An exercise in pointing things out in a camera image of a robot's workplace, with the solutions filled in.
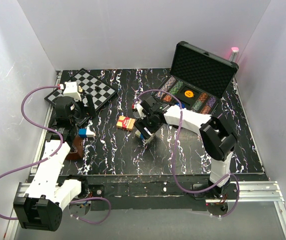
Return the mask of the blue white card deck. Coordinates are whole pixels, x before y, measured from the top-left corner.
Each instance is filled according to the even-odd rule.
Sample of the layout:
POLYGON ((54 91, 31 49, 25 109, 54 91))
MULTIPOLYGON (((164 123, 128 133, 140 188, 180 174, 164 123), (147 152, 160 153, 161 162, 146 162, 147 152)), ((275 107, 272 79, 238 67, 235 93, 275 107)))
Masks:
POLYGON ((135 136, 138 139, 140 139, 142 142, 148 144, 148 143, 150 143, 153 140, 155 134, 151 133, 146 127, 144 128, 144 132, 147 133, 148 138, 145 138, 144 135, 139 130, 135 131, 135 136))

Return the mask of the yellow big blind button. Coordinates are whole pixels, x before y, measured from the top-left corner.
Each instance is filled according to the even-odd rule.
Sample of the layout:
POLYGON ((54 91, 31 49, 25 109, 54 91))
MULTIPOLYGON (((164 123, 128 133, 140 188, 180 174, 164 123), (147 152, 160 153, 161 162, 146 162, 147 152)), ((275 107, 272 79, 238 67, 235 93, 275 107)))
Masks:
POLYGON ((194 97, 194 92, 191 91, 191 90, 186 90, 184 92, 184 95, 187 97, 187 98, 193 98, 194 97))

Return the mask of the black poker chip case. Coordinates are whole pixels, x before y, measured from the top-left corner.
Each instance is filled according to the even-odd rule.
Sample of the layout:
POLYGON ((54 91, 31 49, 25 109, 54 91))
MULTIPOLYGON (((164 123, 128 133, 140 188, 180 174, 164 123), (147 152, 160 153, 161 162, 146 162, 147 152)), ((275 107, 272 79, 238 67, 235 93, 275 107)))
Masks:
POLYGON ((174 102, 171 103, 164 102, 162 99, 157 98, 156 94, 158 92, 154 92, 152 95, 157 100, 170 105, 179 105, 175 100, 179 99, 183 108, 191 110, 199 96, 205 92, 208 94, 208 98, 203 102, 203 105, 196 113, 200 113, 209 98, 215 97, 216 103, 211 108, 211 114, 217 108, 217 105, 238 69, 239 66, 235 62, 219 57, 204 49, 191 45, 186 41, 180 41, 176 45, 172 65, 169 71, 170 76, 160 85, 159 89, 161 89, 170 77, 174 77, 176 82, 182 81, 182 87, 176 95, 169 93, 176 82, 168 91, 163 91, 165 94, 162 99, 169 94, 174 99, 174 102), (194 97, 186 97, 184 95, 186 90, 193 91, 194 97))

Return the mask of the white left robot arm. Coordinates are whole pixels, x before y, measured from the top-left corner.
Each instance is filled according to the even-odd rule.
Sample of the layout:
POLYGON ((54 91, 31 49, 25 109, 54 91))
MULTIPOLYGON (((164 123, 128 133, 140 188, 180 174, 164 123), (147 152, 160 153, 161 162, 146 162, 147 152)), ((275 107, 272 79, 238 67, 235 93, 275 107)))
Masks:
POLYGON ((70 176, 57 185, 64 160, 78 135, 78 123, 95 113, 79 93, 59 96, 54 103, 54 118, 46 133, 44 158, 23 196, 14 199, 14 210, 22 228, 56 231, 65 207, 73 199, 84 200, 89 187, 84 179, 70 176))

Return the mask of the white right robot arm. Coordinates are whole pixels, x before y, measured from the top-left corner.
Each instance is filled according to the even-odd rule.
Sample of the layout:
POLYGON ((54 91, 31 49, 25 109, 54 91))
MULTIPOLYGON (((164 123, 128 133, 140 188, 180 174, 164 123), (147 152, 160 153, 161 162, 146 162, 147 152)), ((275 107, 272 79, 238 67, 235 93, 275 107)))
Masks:
POLYGON ((231 157, 238 139, 223 115, 196 113, 162 103, 152 96, 133 104, 132 108, 138 114, 134 126, 144 140, 150 139, 164 124, 182 127, 201 136, 205 151, 211 157, 210 195, 220 199, 227 193, 231 157))

